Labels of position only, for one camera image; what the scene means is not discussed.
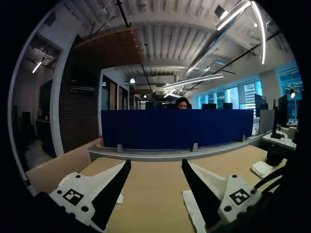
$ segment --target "blue divider panel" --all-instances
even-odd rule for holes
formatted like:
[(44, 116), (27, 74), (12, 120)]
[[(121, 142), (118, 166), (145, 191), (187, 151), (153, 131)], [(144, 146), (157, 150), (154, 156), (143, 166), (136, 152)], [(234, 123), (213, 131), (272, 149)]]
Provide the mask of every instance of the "blue divider panel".
[(213, 146), (250, 137), (253, 110), (149, 109), (101, 111), (106, 147), (177, 150)]

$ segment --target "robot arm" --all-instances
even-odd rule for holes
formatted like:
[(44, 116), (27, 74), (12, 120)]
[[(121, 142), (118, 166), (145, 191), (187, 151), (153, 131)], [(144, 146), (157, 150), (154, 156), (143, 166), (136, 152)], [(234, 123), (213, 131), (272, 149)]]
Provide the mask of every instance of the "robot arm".
[(80, 222), (104, 232), (130, 170), (127, 160), (94, 176), (71, 173), (50, 197)]

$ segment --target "ceiling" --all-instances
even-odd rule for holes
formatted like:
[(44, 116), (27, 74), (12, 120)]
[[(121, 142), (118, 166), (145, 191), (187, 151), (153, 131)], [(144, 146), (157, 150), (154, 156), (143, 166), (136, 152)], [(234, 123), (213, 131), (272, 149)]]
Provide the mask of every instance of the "ceiling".
[[(216, 30), (215, 24), (218, 22), (218, 17), (214, 10), (217, 5), (230, 11), (239, 0), (123, 0), (121, 2), (123, 2), (122, 7), (127, 21), (138, 27), (147, 75), (153, 77), (152, 82), (173, 83), (174, 80), (182, 80), (183, 73), (208, 37)], [(65, 4), (82, 21), (84, 26), (79, 35), (83, 38), (89, 37), (93, 22), (95, 22), (94, 34), (110, 20), (96, 35), (125, 27), (115, 0), (67, 0)], [(261, 11), (261, 14), (264, 23), (271, 20), (266, 12)], [(197, 77), (196, 74), (200, 70), (211, 64), (213, 66), (210, 72), (215, 71), (221, 66), (213, 61), (228, 63), (260, 43), (260, 30), (253, 26), (254, 22), (257, 20), (249, 7), (192, 71), (190, 78)], [(138, 83), (146, 83), (140, 65), (122, 66), (116, 69), (123, 71), (129, 79), (133, 77)], [(192, 86), (193, 84), (187, 85), (183, 91), (187, 91)]]

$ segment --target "woman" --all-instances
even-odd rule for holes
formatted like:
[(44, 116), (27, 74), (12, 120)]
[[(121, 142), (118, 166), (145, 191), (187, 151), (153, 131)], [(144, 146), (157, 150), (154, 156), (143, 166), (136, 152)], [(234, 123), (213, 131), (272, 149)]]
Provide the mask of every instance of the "woman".
[(176, 108), (178, 109), (189, 109), (190, 108), (189, 101), (184, 97), (181, 97), (178, 100), (176, 100), (175, 105), (176, 105)]

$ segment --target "brick wall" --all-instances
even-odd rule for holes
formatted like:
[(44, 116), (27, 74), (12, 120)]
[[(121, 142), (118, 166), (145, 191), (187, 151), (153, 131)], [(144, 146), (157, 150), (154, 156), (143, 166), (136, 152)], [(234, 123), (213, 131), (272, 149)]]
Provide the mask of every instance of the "brick wall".
[(98, 85), (94, 96), (85, 96), (70, 92), (74, 67), (88, 71), (96, 79), (100, 68), (89, 64), (76, 51), (69, 53), (65, 64), (59, 94), (59, 126), (64, 153), (89, 143), (98, 135)]

